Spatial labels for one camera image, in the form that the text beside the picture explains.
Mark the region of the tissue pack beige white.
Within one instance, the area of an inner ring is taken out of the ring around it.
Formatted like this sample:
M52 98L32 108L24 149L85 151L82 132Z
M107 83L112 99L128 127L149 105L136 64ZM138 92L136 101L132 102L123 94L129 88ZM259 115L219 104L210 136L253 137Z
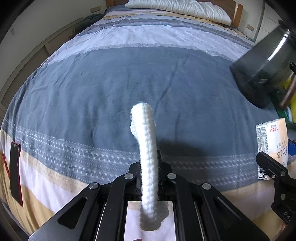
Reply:
M265 152L287 168L288 136L284 118L256 126L258 152Z

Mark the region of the white knitted cloth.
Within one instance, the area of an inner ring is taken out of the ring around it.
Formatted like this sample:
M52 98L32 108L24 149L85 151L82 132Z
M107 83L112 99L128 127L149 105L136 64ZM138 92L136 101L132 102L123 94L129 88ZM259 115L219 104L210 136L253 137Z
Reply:
M130 130L137 139L140 153L142 204L140 228L158 230L169 211L164 202L158 201L159 162L156 144L156 124L151 106L140 102L130 112Z

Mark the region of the smartphone with red case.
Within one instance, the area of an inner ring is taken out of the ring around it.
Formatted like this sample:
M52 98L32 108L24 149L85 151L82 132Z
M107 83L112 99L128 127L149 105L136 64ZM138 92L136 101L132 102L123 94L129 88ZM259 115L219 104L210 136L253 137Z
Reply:
M23 207L23 195L21 189L21 179L20 179L20 154L21 154L21 144L11 141L10 143L10 155L9 161L5 154L2 154L4 169L9 178L9 190L12 198Z

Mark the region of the green tray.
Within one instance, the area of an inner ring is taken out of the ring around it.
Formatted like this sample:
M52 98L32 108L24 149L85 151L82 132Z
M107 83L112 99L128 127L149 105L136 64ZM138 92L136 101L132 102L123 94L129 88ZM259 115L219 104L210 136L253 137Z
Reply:
M271 99L278 116L285 119L288 153L295 156L295 74L279 85Z

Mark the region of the striped blue bed quilt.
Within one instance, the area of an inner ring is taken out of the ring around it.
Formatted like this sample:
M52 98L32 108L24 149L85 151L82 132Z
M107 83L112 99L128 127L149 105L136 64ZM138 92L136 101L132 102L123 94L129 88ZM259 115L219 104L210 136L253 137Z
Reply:
M278 119L239 90L230 67L256 44L216 24L156 9L109 8L21 85L1 124L1 202L31 235L88 183L111 183L139 160L132 107L152 107L162 159L209 182L269 238L284 223L258 179L256 126ZM11 196L10 143L21 144L23 207Z

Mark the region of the dark green cloth bundle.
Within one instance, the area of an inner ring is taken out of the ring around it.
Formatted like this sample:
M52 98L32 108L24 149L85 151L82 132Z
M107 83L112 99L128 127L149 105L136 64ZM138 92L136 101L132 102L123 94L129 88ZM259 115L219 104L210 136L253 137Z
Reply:
M90 27L97 21L101 20L104 17L104 14L92 14L81 20L76 28L76 32L82 32L86 28Z

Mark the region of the wooden headboard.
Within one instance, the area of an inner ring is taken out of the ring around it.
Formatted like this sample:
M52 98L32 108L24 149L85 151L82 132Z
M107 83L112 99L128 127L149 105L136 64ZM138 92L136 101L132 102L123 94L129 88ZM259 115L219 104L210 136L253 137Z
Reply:
M112 6L117 6L121 4L126 4L128 0L105 0L106 7L110 8ZM232 0L209 0L214 5L217 5L224 9L232 20L231 26L238 28L243 12L243 5Z

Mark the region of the white pillow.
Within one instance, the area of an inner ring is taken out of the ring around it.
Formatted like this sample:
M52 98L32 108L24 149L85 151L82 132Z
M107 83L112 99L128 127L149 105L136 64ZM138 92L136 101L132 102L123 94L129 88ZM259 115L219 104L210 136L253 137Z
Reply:
M193 16L230 26L232 20L224 9L209 1L130 0L130 9L159 9L181 15Z

